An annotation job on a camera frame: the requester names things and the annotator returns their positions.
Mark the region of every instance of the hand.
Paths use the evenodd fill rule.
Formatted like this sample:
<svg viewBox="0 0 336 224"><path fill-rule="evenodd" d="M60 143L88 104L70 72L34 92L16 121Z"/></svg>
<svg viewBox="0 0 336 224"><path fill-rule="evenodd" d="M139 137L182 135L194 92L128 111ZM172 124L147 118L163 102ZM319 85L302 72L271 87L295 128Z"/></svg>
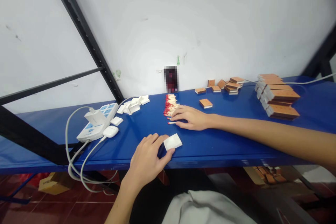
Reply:
<svg viewBox="0 0 336 224"><path fill-rule="evenodd" d="M188 130L205 130L210 128L211 115L205 114L195 108L180 105L171 116L171 121L185 119L188 123L176 122L180 128Z"/></svg>
<svg viewBox="0 0 336 224"><path fill-rule="evenodd" d="M142 187L155 179L175 152L175 149L170 149L161 159L157 157L159 147L168 137L155 133L143 138L133 154L131 166L122 182L125 181L129 187L140 191Z"/></svg>

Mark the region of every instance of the pant leg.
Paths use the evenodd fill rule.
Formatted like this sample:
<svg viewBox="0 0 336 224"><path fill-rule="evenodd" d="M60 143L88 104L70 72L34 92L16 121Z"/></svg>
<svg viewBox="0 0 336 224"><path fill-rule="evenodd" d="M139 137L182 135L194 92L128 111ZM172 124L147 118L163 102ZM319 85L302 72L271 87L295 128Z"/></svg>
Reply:
<svg viewBox="0 0 336 224"><path fill-rule="evenodd" d="M208 176L199 169L165 169L174 196L193 191L216 191L218 189Z"/></svg>
<svg viewBox="0 0 336 224"><path fill-rule="evenodd" d="M119 171L120 181L122 181L126 172ZM129 220L130 224L162 223L173 197L170 188L163 185L158 178L155 178L145 185L136 197Z"/></svg>

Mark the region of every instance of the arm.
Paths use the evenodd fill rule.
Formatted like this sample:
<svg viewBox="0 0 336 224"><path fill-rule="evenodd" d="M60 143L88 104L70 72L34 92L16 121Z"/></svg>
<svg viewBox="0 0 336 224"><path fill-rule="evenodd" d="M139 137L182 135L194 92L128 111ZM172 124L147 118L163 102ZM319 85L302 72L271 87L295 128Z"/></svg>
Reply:
<svg viewBox="0 0 336 224"><path fill-rule="evenodd" d="M160 173L171 160L175 149L167 151L159 159L160 145L168 138L167 135L149 135L139 143L131 159L131 166L120 185L120 191L109 213L105 224L127 224L135 198L140 190Z"/></svg>
<svg viewBox="0 0 336 224"><path fill-rule="evenodd" d="M179 106L171 120L185 119L176 125L189 130L216 128L237 134L292 156L336 170L336 135L290 125L205 114L195 108Z"/></svg>

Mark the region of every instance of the power strip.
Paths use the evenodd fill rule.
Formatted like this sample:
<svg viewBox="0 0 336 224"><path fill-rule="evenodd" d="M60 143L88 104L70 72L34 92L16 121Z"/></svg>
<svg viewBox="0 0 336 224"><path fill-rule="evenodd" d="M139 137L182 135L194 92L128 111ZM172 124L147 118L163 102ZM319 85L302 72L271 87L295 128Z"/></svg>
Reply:
<svg viewBox="0 0 336 224"><path fill-rule="evenodd" d="M106 122L97 126L93 126L90 122L85 126L85 128L80 132L77 136L78 141L86 142L88 139L91 141L97 140L103 137L103 131L106 129L110 124L111 120L115 116L118 110L118 103L110 103L104 105L100 108L100 111L106 117Z"/></svg>

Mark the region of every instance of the white wall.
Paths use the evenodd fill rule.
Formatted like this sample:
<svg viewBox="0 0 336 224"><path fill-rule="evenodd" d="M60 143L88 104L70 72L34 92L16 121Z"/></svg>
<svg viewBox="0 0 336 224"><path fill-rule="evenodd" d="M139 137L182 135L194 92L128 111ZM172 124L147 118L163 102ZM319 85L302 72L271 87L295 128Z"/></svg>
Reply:
<svg viewBox="0 0 336 224"><path fill-rule="evenodd" d="M78 0L124 96L163 93L157 69L179 67L180 88L208 78L299 75L335 23L335 0Z"/></svg>
<svg viewBox="0 0 336 224"><path fill-rule="evenodd" d="M298 75L336 15L335 0L77 1L111 70L121 70L125 97L165 92L156 70L176 65L177 55L181 90L208 78ZM0 4L0 95L96 67L60 0ZM25 112L113 99L99 73L73 82L7 107Z"/></svg>
<svg viewBox="0 0 336 224"><path fill-rule="evenodd" d="M0 6L0 96L97 67L61 0L0 0ZM5 107L18 113L113 99L94 73Z"/></svg>

